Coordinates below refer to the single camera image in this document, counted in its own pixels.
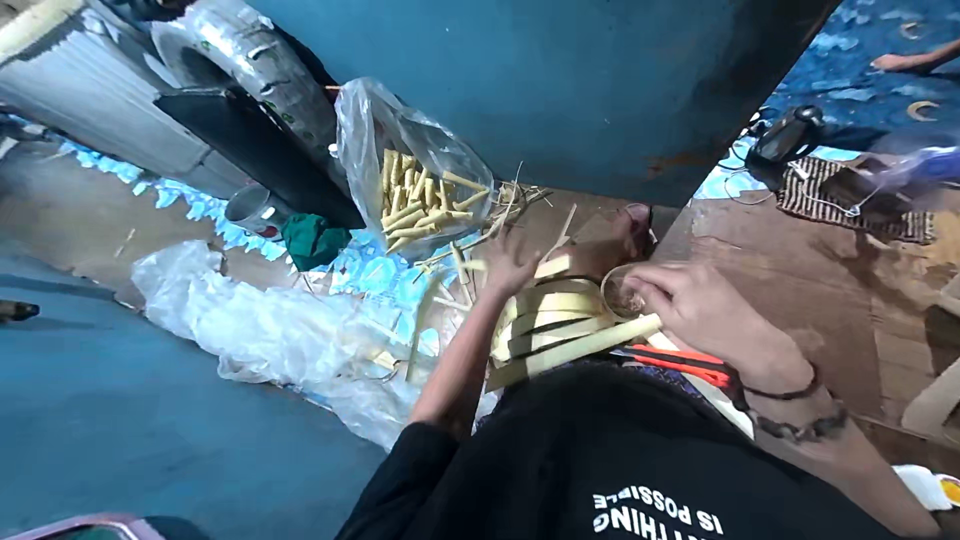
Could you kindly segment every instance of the blue metal sheet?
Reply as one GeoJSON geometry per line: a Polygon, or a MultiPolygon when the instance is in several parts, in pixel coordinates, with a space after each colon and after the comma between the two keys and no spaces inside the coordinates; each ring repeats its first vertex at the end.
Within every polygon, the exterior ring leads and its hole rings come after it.
{"type": "Polygon", "coordinates": [[[681,205],[837,0],[251,0],[512,178],[681,205]]]}

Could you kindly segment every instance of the green cloth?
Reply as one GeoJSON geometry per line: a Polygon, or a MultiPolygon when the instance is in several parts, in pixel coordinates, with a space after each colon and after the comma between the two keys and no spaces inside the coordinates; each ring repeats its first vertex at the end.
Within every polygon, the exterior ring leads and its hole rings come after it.
{"type": "Polygon", "coordinates": [[[329,264],[350,242],[346,229],[330,229],[326,218],[312,213],[290,216],[280,230],[287,252],[301,272],[329,264]]]}

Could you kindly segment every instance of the white plastic sheet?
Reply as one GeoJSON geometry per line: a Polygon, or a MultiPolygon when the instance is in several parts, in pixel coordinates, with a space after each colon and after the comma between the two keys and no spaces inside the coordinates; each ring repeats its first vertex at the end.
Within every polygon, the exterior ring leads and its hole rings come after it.
{"type": "MultiPolygon", "coordinates": [[[[242,382],[292,384],[332,410],[357,435],[390,449],[428,372],[412,382],[369,361],[382,351],[406,358],[369,328],[362,301],[273,287],[261,291],[220,274],[223,256],[187,240],[133,264],[145,315],[220,358],[217,373],[242,382]]],[[[434,362],[418,361],[429,370],[434,362]]],[[[481,400],[478,416],[496,404],[481,400]]]]}

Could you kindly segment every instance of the orange utility knife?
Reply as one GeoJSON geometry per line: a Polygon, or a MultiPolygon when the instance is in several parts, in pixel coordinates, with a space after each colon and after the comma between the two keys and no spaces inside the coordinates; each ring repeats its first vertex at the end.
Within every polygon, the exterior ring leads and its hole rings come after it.
{"type": "Polygon", "coordinates": [[[690,351],[665,351],[646,345],[622,345],[612,349],[611,354],[625,356],[641,364],[695,375],[721,389],[738,410],[745,411],[748,408],[740,374],[733,366],[716,356],[690,351]]]}

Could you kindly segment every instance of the blue painted wall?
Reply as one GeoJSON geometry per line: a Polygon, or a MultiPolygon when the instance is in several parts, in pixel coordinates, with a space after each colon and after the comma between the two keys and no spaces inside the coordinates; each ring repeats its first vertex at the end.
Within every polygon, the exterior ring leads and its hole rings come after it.
{"type": "Polygon", "coordinates": [[[494,173],[681,206],[838,0],[248,0],[494,173]]]}
{"type": "Polygon", "coordinates": [[[330,538],[383,450],[105,289],[0,244],[0,537],[81,513],[186,518],[213,538],[330,538]]]}

